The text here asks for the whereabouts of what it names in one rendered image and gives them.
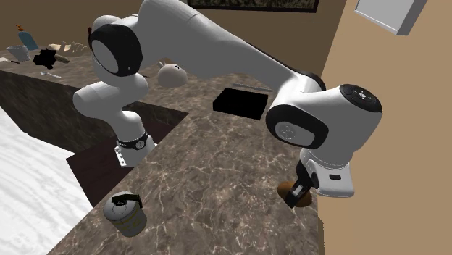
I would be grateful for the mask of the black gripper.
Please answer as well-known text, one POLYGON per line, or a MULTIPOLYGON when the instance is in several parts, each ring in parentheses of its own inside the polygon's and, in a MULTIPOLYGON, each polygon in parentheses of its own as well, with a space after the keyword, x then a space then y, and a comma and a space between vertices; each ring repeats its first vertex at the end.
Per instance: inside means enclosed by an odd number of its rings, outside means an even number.
POLYGON ((285 203, 290 207, 306 207, 311 204, 311 188, 319 188, 319 180, 315 172, 309 173, 301 161, 296 166, 297 181, 288 182, 285 203))

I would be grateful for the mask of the brown round flat object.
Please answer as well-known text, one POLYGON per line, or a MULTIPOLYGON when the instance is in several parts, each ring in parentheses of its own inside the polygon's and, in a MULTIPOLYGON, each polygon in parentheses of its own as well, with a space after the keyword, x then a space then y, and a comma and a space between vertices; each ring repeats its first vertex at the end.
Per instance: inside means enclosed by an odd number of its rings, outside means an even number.
MULTIPOLYGON (((294 184, 293 181, 281 182, 277 187, 278 195, 282 199, 284 199, 287 196, 288 192, 291 190, 293 184, 294 184)), ((297 202, 296 207, 310 206, 311 203, 312 203, 312 196, 311 196, 311 193, 309 191, 307 191, 304 195, 302 195, 300 200, 297 202)))

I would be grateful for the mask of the black flat box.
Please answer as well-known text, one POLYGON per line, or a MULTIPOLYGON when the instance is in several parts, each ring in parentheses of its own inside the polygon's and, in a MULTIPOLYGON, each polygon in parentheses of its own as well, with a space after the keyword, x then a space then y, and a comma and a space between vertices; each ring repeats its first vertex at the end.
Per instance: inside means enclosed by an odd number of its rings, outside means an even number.
POLYGON ((267 100, 267 94, 225 88, 212 102, 212 109, 216 112, 260 120, 267 100))

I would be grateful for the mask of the cream round figure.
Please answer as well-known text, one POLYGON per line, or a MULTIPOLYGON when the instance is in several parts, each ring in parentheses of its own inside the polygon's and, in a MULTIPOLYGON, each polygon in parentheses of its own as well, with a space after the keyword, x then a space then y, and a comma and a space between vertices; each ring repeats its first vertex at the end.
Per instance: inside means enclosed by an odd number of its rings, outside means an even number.
POLYGON ((158 84, 165 88, 176 88, 188 82, 186 71, 178 64, 158 62, 160 67, 157 75, 158 84))

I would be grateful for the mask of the dark brown robot stand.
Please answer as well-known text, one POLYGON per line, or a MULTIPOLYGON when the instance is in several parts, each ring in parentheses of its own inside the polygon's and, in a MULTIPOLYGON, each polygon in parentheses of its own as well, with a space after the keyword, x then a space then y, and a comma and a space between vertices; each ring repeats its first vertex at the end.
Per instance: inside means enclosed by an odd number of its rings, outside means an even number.
MULTIPOLYGON (((140 115, 155 143, 160 143, 188 114, 175 109, 135 102, 123 108, 140 115)), ((74 156, 67 163, 91 206, 97 205, 132 169, 121 167, 114 152, 116 135, 104 121, 76 114, 74 156)))

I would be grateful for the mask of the beige dish rack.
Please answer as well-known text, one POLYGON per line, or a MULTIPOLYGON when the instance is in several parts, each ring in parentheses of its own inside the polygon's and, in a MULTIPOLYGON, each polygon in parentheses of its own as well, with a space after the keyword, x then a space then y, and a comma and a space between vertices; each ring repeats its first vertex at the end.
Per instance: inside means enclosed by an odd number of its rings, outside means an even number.
POLYGON ((66 43, 65 41, 60 44, 51 43, 46 49, 55 50, 56 54, 64 57, 81 57, 84 54, 89 54, 91 52, 88 46, 84 46, 81 43, 66 43))

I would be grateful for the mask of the blue bottle with orange top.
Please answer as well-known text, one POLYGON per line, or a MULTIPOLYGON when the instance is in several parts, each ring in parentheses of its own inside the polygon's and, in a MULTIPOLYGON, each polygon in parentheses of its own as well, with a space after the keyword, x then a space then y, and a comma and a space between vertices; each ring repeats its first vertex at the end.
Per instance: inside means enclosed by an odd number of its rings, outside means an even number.
POLYGON ((21 25, 16 25, 18 29, 18 37, 22 41, 22 44, 26 46, 28 51, 34 51, 38 49, 38 45, 35 42, 34 38, 32 37, 29 32, 25 31, 21 25))

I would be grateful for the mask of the grey cup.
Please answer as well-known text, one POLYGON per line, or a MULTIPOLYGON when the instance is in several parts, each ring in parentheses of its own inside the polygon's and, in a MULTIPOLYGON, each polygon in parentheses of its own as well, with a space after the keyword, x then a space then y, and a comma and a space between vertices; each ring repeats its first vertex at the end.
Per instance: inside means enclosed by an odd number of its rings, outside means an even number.
POLYGON ((7 51, 19 62, 26 62, 30 60, 29 51, 25 45, 8 46, 7 51))

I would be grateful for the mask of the dark framed wall picture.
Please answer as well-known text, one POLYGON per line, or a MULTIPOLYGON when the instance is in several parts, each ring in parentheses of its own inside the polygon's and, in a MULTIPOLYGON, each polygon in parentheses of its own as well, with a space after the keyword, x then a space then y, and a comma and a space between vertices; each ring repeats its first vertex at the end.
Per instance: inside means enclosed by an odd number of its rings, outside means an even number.
POLYGON ((319 0, 186 0, 194 9, 315 13, 319 0))

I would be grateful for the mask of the white wall cabinet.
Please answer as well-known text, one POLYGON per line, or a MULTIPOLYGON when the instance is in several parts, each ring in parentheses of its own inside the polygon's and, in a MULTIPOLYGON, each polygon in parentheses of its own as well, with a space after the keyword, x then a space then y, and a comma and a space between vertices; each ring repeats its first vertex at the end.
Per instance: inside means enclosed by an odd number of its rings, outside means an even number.
POLYGON ((354 12, 395 35, 408 35, 427 0, 358 0, 354 12))

